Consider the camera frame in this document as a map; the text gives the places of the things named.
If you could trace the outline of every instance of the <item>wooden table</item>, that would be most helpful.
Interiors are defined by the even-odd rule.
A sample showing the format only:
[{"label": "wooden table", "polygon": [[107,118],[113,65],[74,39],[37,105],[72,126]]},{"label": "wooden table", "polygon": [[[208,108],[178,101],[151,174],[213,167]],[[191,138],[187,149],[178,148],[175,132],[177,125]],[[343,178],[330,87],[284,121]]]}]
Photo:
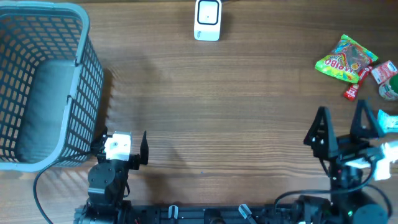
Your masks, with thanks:
[{"label": "wooden table", "polygon": [[[398,5],[389,1],[229,1],[219,42],[193,38],[193,1],[82,6],[106,74],[98,129],[132,130],[134,152],[148,131],[149,165],[129,175],[135,205],[261,205],[288,190],[327,189],[302,141],[321,105],[336,133],[348,133],[356,103],[315,62],[342,34],[398,62]],[[359,97],[398,114],[372,78]],[[39,199],[54,223],[71,223],[85,203],[94,164],[41,177]],[[0,223],[44,223],[34,177],[0,172]],[[396,209],[397,184],[397,170],[377,183]]]}]

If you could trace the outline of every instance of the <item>basket mesh wall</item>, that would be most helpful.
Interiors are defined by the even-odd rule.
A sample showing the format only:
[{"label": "basket mesh wall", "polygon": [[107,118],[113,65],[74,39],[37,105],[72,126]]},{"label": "basket mesh wall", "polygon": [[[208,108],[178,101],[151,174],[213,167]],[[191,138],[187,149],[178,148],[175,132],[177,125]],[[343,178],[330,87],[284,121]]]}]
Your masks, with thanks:
[{"label": "basket mesh wall", "polygon": [[[0,15],[0,161],[23,162],[16,149],[35,71],[46,60],[74,60],[81,29],[81,21],[72,16]],[[93,139],[103,69],[89,38],[82,63],[62,156],[90,150]],[[62,165],[76,166],[85,159]]]},{"label": "basket mesh wall", "polygon": [[[88,152],[94,135],[95,121],[100,106],[104,71],[97,59],[91,41],[87,39],[83,56],[83,69],[73,100],[71,118],[69,120],[67,140],[62,157]],[[87,156],[76,157],[62,162],[61,166],[78,166]]]}]

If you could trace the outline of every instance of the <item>white device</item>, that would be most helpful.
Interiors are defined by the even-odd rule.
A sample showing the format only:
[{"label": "white device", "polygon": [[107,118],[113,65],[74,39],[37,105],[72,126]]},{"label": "white device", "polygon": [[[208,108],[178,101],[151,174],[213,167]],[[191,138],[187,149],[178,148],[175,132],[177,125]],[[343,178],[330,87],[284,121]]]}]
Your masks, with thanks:
[{"label": "white device", "polygon": [[221,7],[220,0],[197,0],[193,28],[196,40],[217,41],[220,38]]},{"label": "white device", "polygon": [[115,131],[111,138],[105,142],[106,159],[119,159],[128,161],[132,145],[131,132]]}]

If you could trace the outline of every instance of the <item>red candy package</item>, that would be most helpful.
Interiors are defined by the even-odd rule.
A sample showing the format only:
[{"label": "red candy package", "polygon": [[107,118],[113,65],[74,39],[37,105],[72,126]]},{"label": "red candy package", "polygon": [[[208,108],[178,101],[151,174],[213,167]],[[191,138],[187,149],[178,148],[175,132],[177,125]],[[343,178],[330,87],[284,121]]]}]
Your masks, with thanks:
[{"label": "red candy package", "polygon": [[390,77],[397,75],[398,69],[394,66],[391,61],[384,62],[372,70],[372,75],[377,84],[384,83]]},{"label": "red candy package", "polygon": [[344,97],[353,101],[356,98],[356,95],[358,94],[358,90],[361,87],[363,81],[365,80],[365,78],[367,77],[367,75],[369,75],[369,73],[371,73],[372,70],[372,66],[368,66],[364,69],[362,69],[359,73],[359,81],[357,84],[352,84],[349,89],[344,93]]}]

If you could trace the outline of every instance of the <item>black cable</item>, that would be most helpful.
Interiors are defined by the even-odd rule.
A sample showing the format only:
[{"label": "black cable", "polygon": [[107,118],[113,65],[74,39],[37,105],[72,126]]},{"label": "black cable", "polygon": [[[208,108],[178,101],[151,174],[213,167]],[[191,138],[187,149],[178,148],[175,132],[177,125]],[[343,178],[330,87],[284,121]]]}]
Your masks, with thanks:
[{"label": "black cable", "polygon": [[392,216],[392,204],[391,204],[391,201],[388,199],[387,195],[382,190],[380,190],[379,188],[377,188],[374,185],[369,184],[369,185],[367,185],[367,187],[370,187],[370,188],[376,190],[383,197],[383,199],[384,199],[384,201],[385,201],[385,203],[387,205],[388,218],[391,218],[391,216]]},{"label": "black cable", "polygon": [[35,202],[36,202],[37,208],[39,209],[40,213],[42,214],[44,219],[49,224],[53,224],[53,223],[51,222],[49,217],[45,214],[42,206],[40,205],[39,198],[37,197],[36,188],[37,188],[37,181],[38,181],[39,177],[44,173],[44,171],[46,171],[47,169],[49,169],[50,167],[54,166],[57,163],[60,163],[60,162],[63,162],[63,161],[69,160],[69,159],[73,159],[73,158],[76,158],[76,157],[79,157],[79,156],[85,156],[85,155],[88,155],[88,154],[90,154],[90,152],[84,152],[84,153],[81,153],[81,154],[76,154],[76,155],[73,155],[73,156],[68,156],[68,157],[64,157],[64,158],[61,158],[61,159],[56,159],[55,161],[53,161],[52,163],[50,163],[49,165],[44,167],[42,170],[40,170],[40,172],[36,175],[36,178],[33,181],[33,197],[35,198]]},{"label": "black cable", "polygon": [[319,159],[319,162],[322,165],[323,170],[325,171],[325,174],[329,177],[329,171],[328,168],[326,168],[325,162],[323,161],[323,159]]},{"label": "black cable", "polygon": [[368,177],[366,178],[366,180],[364,182],[362,182],[361,184],[359,184],[356,187],[353,187],[351,189],[340,189],[340,190],[294,190],[291,192],[286,192],[284,194],[281,194],[279,197],[277,197],[275,199],[274,202],[274,212],[276,212],[277,210],[277,206],[278,203],[280,202],[280,200],[284,197],[290,196],[290,195],[295,195],[295,194],[347,194],[350,192],[354,192],[357,190],[362,189],[363,187],[367,186],[368,183],[371,181],[374,172],[376,170],[376,163],[372,162],[371,163],[371,172],[369,173]]}]

